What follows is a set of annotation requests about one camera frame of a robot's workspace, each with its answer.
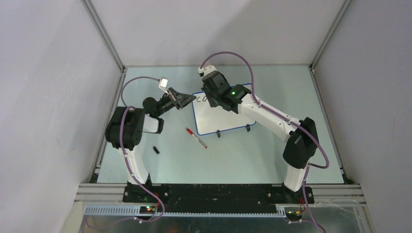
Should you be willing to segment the blue framed whiteboard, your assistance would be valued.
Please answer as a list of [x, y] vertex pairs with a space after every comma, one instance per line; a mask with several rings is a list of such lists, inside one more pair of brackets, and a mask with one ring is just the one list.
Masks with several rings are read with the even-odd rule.
[[203, 91], [195, 92], [196, 99], [191, 103], [196, 131], [198, 135], [214, 134], [233, 129], [245, 128], [256, 124], [246, 116], [224, 110], [222, 107], [210, 107]]

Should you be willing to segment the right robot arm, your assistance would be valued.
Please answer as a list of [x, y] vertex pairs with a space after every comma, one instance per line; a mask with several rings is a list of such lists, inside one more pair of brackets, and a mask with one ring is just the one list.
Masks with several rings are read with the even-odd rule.
[[283, 159], [287, 163], [285, 186], [282, 195], [285, 201], [295, 203], [302, 197], [302, 182], [314, 156], [318, 142], [315, 122], [307, 117], [303, 120], [289, 117], [260, 100], [254, 100], [252, 91], [244, 85], [231, 86], [225, 76], [216, 71], [200, 69], [202, 90], [211, 107], [248, 117], [275, 133], [286, 145]]

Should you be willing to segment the black marker cap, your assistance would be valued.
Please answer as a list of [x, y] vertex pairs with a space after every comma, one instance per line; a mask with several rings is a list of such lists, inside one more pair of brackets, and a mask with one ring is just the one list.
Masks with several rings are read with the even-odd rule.
[[153, 150], [155, 151], [156, 154], [160, 154], [159, 150], [157, 149], [157, 147], [153, 147]]

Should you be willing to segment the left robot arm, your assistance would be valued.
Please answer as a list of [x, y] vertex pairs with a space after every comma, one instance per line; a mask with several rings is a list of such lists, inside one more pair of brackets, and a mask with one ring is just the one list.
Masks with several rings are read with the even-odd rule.
[[175, 108], [181, 110], [196, 100], [194, 95], [185, 94], [169, 88], [159, 99], [147, 97], [141, 108], [133, 106], [118, 106], [105, 129], [105, 139], [117, 149], [123, 157], [128, 171], [128, 182], [139, 184], [135, 196], [141, 202], [153, 198], [154, 190], [145, 184], [150, 175], [142, 156], [138, 153], [138, 145], [144, 133], [160, 134], [163, 131], [164, 120], [160, 116]]

